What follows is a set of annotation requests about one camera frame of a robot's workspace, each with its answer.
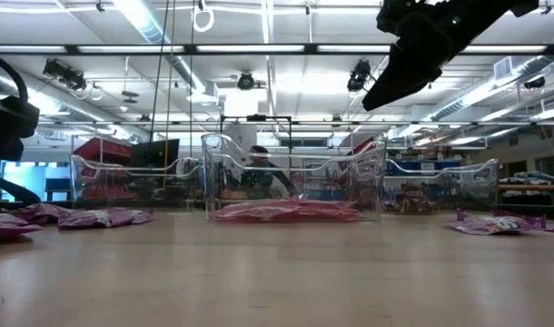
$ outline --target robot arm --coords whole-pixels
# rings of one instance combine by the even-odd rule
[[[366,111],[419,92],[442,74],[445,63],[510,10],[525,15],[539,0],[384,0],[378,28],[400,39],[390,61],[362,101]]]

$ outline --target ceiling beam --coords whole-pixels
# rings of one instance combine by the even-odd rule
[[[390,44],[0,45],[0,55],[388,55]],[[458,56],[554,55],[550,45],[470,45]]]

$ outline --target ceiling-mounted camera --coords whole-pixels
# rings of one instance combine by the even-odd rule
[[[255,80],[252,78],[251,73],[242,73],[239,81],[237,82],[237,87],[242,91],[249,91],[255,87]]]
[[[348,81],[348,91],[352,93],[363,90],[366,82],[370,78],[370,62],[368,60],[360,59],[356,67],[350,73],[350,80]]]
[[[85,81],[83,72],[60,63],[57,59],[47,59],[43,74],[49,78],[57,79],[73,91],[83,91],[87,88],[87,81]]]

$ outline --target pink item inside bin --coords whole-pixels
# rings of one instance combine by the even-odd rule
[[[266,200],[233,204],[215,213],[219,222],[294,223],[299,221],[356,222],[360,213],[350,202]]]

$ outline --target fluorescent light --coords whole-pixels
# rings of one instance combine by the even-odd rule
[[[529,119],[532,121],[550,119],[554,117],[554,109],[546,110],[541,114],[532,115]]]
[[[424,144],[429,144],[430,142],[432,142],[432,139],[427,137],[427,138],[424,138],[422,140],[419,140],[416,145],[418,146],[421,146],[421,145],[424,145]]]
[[[472,136],[472,137],[461,137],[459,139],[456,139],[454,141],[451,141],[450,144],[453,144],[453,145],[460,145],[460,144],[469,144],[471,142],[475,142],[477,140],[479,140],[480,137],[478,136]]]
[[[326,15],[377,15],[380,8],[327,7],[312,8],[312,13]]]
[[[517,130],[517,127],[493,133],[493,134],[489,135],[489,137],[499,137],[499,136],[505,135],[507,133],[513,132],[515,130]]]
[[[198,45],[199,52],[303,52],[303,45]]]
[[[406,137],[416,133],[421,128],[439,128],[437,124],[411,124],[404,131],[402,131],[398,137]]]
[[[410,134],[413,134],[415,132],[417,132],[418,130],[420,130],[422,128],[422,126],[418,125],[418,124],[412,124],[412,125],[409,125],[408,127],[406,127],[406,129],[404,131],[402,131],[398,137],[406,137]]]
[[[389,53],[389,45],[318,45],[319,52]]]
[[[70,115],[68,112],[40,113],[40,115]]]
[[[0,53],[67,53],[64,46],[60,45],[0,45]]]
[[[83,54],[87,53],[103,53],[103,54],[113,54],[113,53],[154,53],[158,54],[160,52],[170,53],[174,52],[183,52],[184,47],[181,45],[84,45],[78,47],[79,52]]]
[[[499,110],[499,111],[496,111],[495,113],[493,114],[488,114],[486,116],[484,116],[483,118],[479,119],[480,122],[488,122],[490,120],[493,120],[493,119],[497,119],[497,118],[500,118],[510,112],[512,112],[513,110],[512,109],[503,109],[503,110]]]
[[[502,53],[524,52],[538,53],[546,49],[545,45],[469,45],[463,53],[487,53],[492,51]]]

